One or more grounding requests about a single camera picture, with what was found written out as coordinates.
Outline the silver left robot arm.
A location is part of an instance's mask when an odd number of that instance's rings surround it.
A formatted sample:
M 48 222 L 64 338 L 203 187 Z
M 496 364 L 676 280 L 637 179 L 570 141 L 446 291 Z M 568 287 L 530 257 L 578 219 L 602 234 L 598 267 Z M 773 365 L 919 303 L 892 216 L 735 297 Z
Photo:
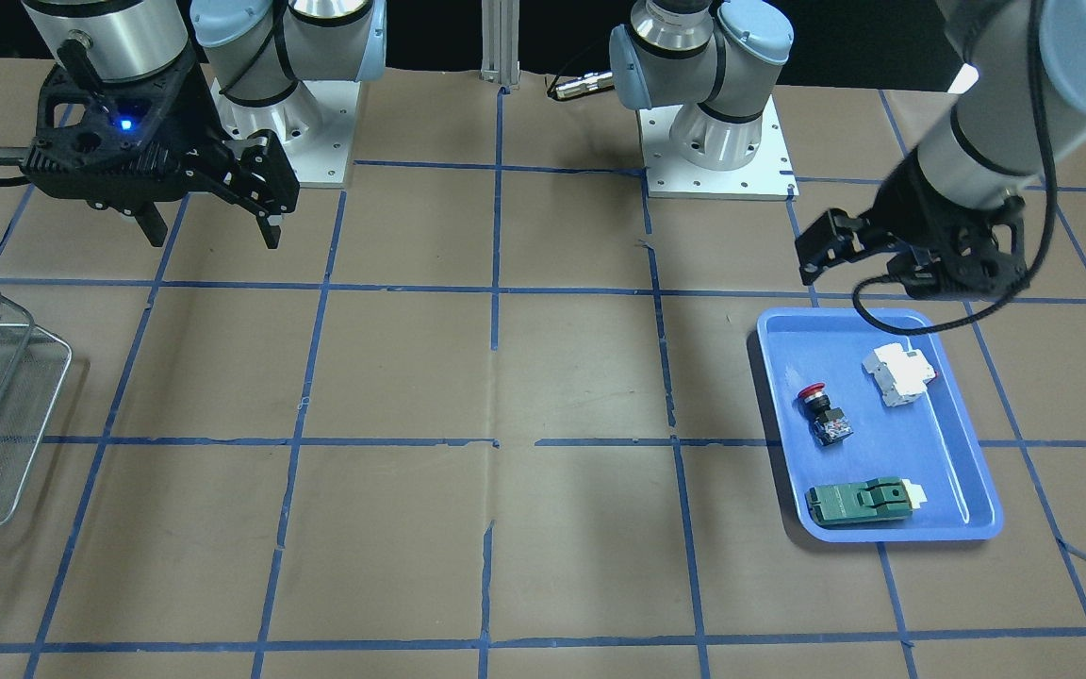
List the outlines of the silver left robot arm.
M 1000 298 L 1028 282 L 1021 189 L 1086 141 L 1086 1 L 954 1 L 948 36 L 978 81 L 901 160 L 872 208 L 829 209 L 796 240 L 801 282 L 893 251 L 913 298 Z M 678 155 L 752 160 L 790 58 L 790 18 L 763 1 L 637 1 L 609 35 L 617 98 L 675 105 Z

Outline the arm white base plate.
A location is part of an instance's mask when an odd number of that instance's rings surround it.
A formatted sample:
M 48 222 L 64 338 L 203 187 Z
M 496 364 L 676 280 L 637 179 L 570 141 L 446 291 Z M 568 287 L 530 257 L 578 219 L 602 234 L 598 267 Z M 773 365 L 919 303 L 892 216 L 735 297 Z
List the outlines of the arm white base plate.
M 800 194 L 776 112 L 727 124 L 697 105 L 637 111 L 639 143 L 652 198 L 788 201 Z
M 211 81 L 217 115 L 227 133 L 245 139 L 257 130 L 280 138 L 302 188 L 343 189 L 353 158 L 363 85 L 359 81 L 299 81 L 279 103 L 241 105 Z

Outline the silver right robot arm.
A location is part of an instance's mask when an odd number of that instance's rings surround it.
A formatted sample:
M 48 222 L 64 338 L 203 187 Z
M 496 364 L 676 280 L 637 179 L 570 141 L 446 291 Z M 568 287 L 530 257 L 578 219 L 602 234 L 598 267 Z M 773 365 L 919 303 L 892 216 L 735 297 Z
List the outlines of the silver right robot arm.
M 26 1 L 55 56 L 25 180 L 115 210 L 163 246 L 160 203 L 216 196 L 279 246 L 305 186 L 343 181 L 356 106 L 387 66 L 384 1 Z

